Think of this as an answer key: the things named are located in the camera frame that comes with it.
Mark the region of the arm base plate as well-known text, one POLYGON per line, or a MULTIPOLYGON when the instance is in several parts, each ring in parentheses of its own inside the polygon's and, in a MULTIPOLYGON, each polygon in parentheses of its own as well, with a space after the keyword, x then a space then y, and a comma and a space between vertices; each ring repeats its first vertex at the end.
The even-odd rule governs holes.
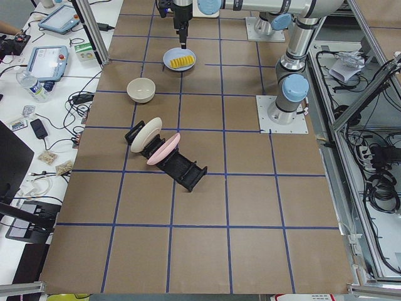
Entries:
POLYGON ((259 17, 246 17, 246 32, 249 41, 265 41, 270 43, 284 43, 283 30, 275 31, 270 23, 259 17))
POLYGON ((275 95, 257 95, 256 103, 262 134, 308 134, 301 105, 294 112, 282 112, 276 106, 275 95))

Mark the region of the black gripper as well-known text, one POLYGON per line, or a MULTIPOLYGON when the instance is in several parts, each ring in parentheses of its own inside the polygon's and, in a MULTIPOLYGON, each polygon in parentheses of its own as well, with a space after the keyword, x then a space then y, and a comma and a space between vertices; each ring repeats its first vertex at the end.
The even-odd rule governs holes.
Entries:
POLYGON ((188 25, 192 19, 192 0, 173 0, 174 28, 179 30, 182 49, 187 48, 188 25))

